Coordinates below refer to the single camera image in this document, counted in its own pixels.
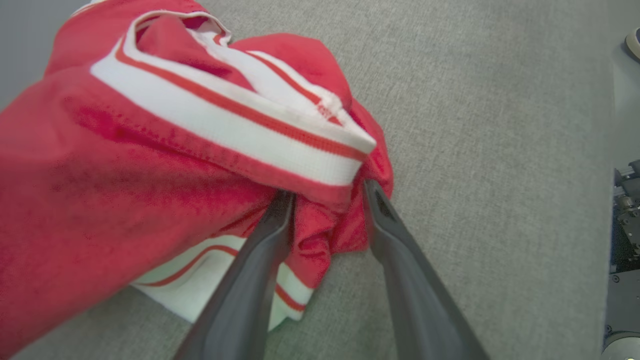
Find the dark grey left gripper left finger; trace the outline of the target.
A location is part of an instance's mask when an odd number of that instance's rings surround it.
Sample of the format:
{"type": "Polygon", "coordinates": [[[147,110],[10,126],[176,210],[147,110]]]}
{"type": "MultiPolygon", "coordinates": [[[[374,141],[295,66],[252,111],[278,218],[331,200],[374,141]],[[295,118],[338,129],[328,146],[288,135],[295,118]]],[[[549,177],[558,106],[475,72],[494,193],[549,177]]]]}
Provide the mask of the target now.
{"type": "Polygon", "coordinates": [[[295,198],[276,192],[176,351],[176,360],[263,359],[277,274],[293,238],[295,198]]]}

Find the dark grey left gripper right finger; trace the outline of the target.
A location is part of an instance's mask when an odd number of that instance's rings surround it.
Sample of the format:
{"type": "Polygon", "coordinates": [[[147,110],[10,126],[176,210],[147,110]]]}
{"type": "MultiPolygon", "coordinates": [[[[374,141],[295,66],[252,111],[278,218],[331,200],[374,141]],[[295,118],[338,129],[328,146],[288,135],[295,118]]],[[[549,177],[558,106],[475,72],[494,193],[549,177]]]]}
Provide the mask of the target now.
{"type": "Polygon", "coordinates": [[[366,237],[384,271],[400,360],[487,360],[469,322],[391,205],[364,182],[366,237]]]}

